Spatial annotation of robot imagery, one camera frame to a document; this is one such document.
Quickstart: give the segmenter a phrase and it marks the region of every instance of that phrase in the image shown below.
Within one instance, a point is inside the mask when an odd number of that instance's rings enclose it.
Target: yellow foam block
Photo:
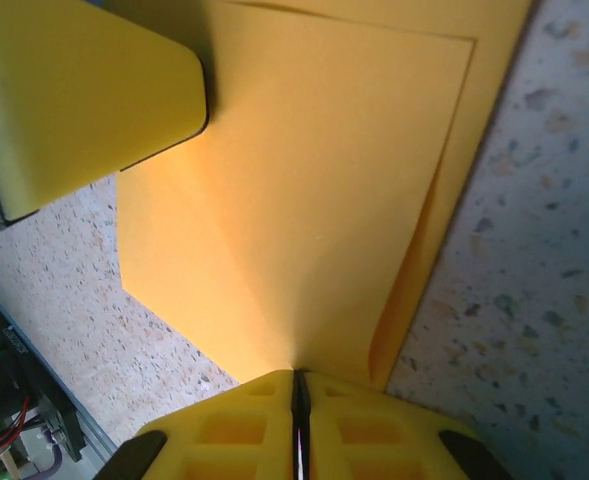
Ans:
[[[291,479],[292,376],[272,372],[145,425],[139,435],[167,442],[143,479]]]
[[[216,95],[203,135],[119,176],[124,287],[240,381],[383,388],[528,4],[108,2]]]
[[[312,479],[467,480],[439,438],[448,431],[476,440],[463,423],[318,373],[305,380]]]
[[[0,1],[0,202],[14,220],[198,133],[198,58],[79,0]]]

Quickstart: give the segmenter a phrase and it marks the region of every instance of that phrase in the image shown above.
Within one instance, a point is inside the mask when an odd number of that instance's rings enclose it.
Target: speckled floor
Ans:
[[[234,385],[120,287],[114,180],[0,233],[0,301],[107,433]],[[389,393],[589,478],[589,0],[542,2]]]

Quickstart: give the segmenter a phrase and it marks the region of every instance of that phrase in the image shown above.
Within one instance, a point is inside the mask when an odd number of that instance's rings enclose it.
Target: yellow paper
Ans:
[[[353,2],[318,6],[349,21],[112,2],[194,48],[214,86],[204,134],[119,177],[125,288],[240,381],[310,367],[382,388],[509,47],[446,165],[475,43],[429,33],[414,2],[379,2],[407,10],[397,30],[355,23]]]

